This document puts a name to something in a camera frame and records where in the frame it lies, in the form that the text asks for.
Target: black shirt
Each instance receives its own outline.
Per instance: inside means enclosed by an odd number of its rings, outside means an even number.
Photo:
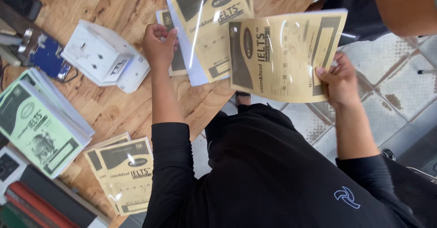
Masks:
[[[381,155],[337,160],[336,167],[287,116],[261,104],[211,123],[212,170],[199,180],[188,125],[152,125],[143,227],[420,227],[395,196]]]

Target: wooden table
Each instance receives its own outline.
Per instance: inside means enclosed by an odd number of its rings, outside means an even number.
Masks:
[[[41,0],[44,7],[36,24],[62,44],[67,44],[79,19],[115,30],[138,50],[147,24],[156,23],[155,11],[167,7],[165,0]],[[313,0],[254,0],[257,17],[304,11]],[[9,67],[7,86],[24,68]],[[191,87],[186,76],[173,77],[185,121],[193,141],[234,93],[229,79]],[[151,136],[152,93],[150,76],[133,94],[118,87],[98,87],[82,74],[68,84],[55,83],[71,104],[94,128],[91,144],[128,131],[133,139]],[[126,217],[115,215],[102,188],[82,154],[59,177],[68,186],[112,219],[118,227]]]

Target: logo on shirt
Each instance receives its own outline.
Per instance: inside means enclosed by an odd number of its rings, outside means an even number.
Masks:
[[[353,207],[353,208],[360,208],[360,204],[356,204],[353,201],[355,200],[355,197],[353,197],[353,193],[352,191],[347,188],[347,187],[343,187],[343,190],[338,190],[334,193],[334,196],[337,200],[340,200],[340,198],[347,203],[349,206]]]

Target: white machine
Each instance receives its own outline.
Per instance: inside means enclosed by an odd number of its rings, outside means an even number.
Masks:
[[[29,161],[17,150],[4,146],[0,150],[0,205],[6,204],[4,196],[10,184],[20,179]]]
[[[61,56],[96,85],[134,92],[150,71],[145,57],[111,29],[80,20]]]

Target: paper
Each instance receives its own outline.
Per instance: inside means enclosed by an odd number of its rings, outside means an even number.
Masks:
[[[129,133],[126,132],[121,135],[115,136],[111,139],[108,139],[106,141],[103,141],[101,143],[95,144],[89,147],[89,149],[84,151],[84,156],[88,161],[88,164],[90,164],[91,170],[96,176],[96,179],[99,181],[100,186],[102,186],[103,192],[105,193],[106,197],[108,197],[109,203],[111,203],[112,208],[114,209],[116,214],[120,214],[120,212],[118,211],[118,207],[115,200],[111,198],[114,195],[112,194],[111,186],[109,185],[109,182],[106,178],[106,172],[102,170],[102,164],[95,150],[97,148],[107,147],[119,143],[125,143],[130,140],[131,137],[129,136]]]
[[[147,137],[95,150],[120,215],[146,212],[152,192],[153,158]]]
[[[179,42],[191,84],[226,78],[230,63],[225,23],[254,17],[246,0],[167,0],[167,4],[174,25],[180,25]]]
[[[253,15],[254,13],[254,0],[246,0],[249,8]],[[158,24],[164,25],[167,27],[167,31],[170,31],[174,28],[173,21],[171,19],[170,11],[158,10],[156,12],[156,19],[158,20]],[[169,67],[170,76],[177,75],[186,75],[187,70],[185,69],[185,63],[183,62],[182,52],[180,51],[180,46],[177,45],[177,51],[174,52],[173,61]]]
[[[316,67],[328,70],[346,10],[232,20],[231,88],[280,102],[327,100]]]

